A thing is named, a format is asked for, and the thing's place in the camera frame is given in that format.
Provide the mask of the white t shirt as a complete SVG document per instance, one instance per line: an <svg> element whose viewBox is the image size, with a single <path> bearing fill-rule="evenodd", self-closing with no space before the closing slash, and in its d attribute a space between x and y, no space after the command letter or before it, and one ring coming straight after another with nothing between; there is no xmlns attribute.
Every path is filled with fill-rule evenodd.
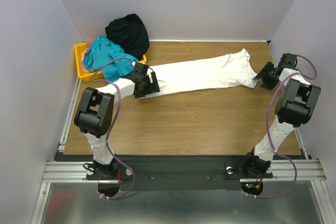
<svg viewBox="0 0 336 224"><path fill-rule="evenodd" d="M246 49L219 57L153 66L160 92L146 98L236 86L255 88L257 75Z"/></svg>

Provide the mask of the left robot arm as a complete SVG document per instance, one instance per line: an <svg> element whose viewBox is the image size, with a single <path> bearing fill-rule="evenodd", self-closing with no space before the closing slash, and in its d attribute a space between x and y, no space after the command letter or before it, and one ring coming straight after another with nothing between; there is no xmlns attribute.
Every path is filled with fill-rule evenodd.
<svg viewBox="0 0 336 224"><path fill-rule="evenodd" d="M102 92L91 87L85 88L74 124L88 139L93 153L93 167L86 166L85 169L110 179L116 175L117 164L108 141L121 110L121 100L132 95L143 98L159 93L160 87L154 70L138 62L129 74L116 82L110 82L107 87L111 90Z"/></svg>

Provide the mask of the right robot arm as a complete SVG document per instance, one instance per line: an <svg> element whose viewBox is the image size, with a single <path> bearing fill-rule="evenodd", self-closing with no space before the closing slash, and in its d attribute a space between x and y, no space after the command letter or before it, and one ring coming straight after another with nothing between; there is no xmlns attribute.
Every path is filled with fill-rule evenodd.
<svg viewBox="0 0 336 224"><path fill-rule="evenodd" d="M241 170L253 177L270 172L271 161L287 136L303 124L307 124L317 105L321 88L313 85L308 77L297 69L299 55L285 53L277 65L268 62L254 77L262 81L262 87L272 90L279 85L267 110L264 138L247 153Z"/></svg>

